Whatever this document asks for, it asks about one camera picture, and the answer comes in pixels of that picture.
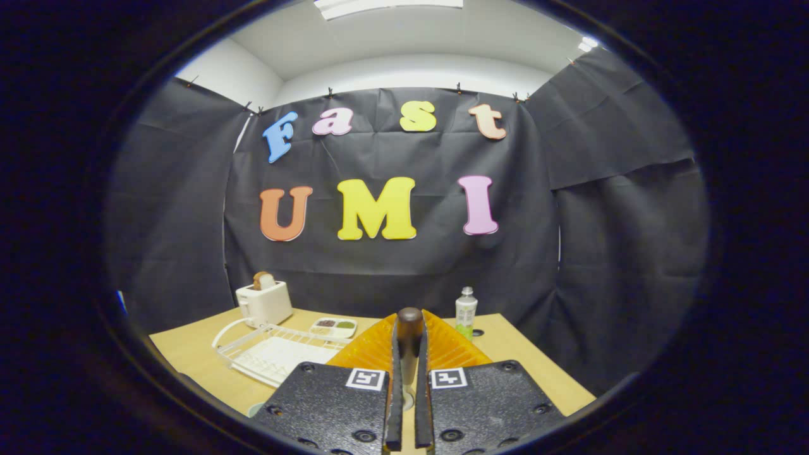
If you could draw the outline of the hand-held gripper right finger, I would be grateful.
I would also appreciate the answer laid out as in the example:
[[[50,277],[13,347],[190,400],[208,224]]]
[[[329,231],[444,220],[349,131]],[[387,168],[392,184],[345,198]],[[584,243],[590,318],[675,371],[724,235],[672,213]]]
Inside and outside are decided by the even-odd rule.
[[[494,452],[564,420],[520,362],[489,359],[428,311],[417,380],[414,443],[428,452]]]

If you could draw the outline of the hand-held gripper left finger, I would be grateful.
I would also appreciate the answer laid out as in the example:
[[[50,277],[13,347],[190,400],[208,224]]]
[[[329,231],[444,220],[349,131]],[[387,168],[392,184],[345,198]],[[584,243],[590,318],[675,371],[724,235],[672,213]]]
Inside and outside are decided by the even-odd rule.
[[[388,454],[402,446],[397,316],[382,318],[318,365],[299,363],[252,420],[327,454]]]

